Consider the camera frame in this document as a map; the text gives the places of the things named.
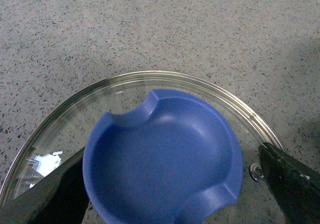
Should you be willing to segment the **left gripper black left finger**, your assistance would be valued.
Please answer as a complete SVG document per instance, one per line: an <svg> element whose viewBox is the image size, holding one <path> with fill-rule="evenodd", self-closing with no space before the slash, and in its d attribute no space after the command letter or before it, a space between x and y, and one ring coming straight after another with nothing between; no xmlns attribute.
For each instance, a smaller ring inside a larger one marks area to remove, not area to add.
<svg viewBox="0 0 320 224"><path fill-rule="evenodd" d="M83 179L84 148L1 208L1 223L82 223L89 199Z"/></svg>

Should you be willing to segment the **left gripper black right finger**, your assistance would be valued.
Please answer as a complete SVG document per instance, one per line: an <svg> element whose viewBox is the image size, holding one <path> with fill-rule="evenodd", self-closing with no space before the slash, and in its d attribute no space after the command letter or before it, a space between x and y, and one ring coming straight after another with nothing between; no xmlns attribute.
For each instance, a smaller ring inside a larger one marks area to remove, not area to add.
<svg viewBox="0 0 320 224"><path fill-rule="evenodd" d="M259 161L271 194L289 223L319 223L319 173L268 142Z"/></svg>

